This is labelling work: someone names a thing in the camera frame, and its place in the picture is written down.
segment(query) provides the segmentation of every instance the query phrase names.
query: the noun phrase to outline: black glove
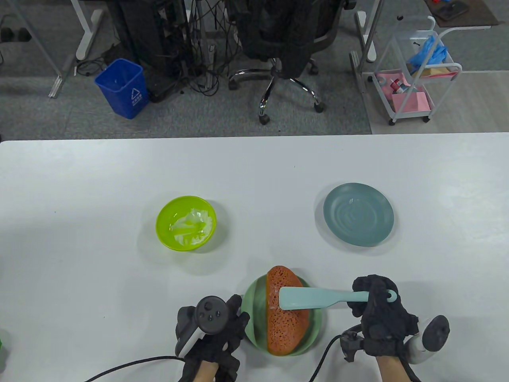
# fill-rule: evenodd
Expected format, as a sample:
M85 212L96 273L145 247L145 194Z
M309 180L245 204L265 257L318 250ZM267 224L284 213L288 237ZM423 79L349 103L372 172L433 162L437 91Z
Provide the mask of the black glove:
M246 312L237 316L241 304L242 298L238 294L234 294L226 302L229 311L229 320L226 327L222 332L213 336L206 335L194 344L184 357L184 371L179 382L192 382L202 361L219 365L215 375L216 382L235 381L240 362L232 356L232 352L239 347L240 341L244 338L244 329L249 321L249 314Z
M353 282L354 292L369 291L367 303L348 303L360 321L364 334L364 351L371 356L403 357L403 340L416 334L419 319L401 305L401 297L388 303L388 289L398 292L398 287L387 277L369 275Z

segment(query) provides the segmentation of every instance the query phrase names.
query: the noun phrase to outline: blue trash can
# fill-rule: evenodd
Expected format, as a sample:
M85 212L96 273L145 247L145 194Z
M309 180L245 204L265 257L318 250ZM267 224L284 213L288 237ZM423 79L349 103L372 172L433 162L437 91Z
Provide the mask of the blue trash can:
M125 59L111 63L95 79L115 113L133 119L149 103L143 68Z

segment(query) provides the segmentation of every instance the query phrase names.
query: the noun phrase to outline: spatula handle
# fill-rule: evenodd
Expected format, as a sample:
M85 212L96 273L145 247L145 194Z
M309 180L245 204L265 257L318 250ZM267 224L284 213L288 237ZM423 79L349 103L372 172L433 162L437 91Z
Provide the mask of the spatula handle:
M387 291L390 297L387 302L392 303L398 298L393 290ZM365 303L369 292L340 292L322 288L283 287L279 291L279 307L283 310L321 309L339 302Z

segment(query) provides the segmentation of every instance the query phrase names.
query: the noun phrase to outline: white substance in bowl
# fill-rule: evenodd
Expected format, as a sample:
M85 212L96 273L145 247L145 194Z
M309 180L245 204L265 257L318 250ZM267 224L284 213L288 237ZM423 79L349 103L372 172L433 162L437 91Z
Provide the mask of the white substance in bowl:
M170 224L169 230L180 245L197 245L212 232L212 218L207 211L193 208L190 213Z

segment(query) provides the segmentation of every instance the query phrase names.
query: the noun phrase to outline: sponge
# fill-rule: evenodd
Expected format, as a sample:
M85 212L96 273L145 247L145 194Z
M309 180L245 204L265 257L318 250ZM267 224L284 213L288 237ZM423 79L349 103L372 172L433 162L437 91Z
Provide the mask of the sponge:
M282 310L281 287L302 287L299 278L278 265L267 273L267 347L275 356L287 356L299 345L309 327L309 310Z

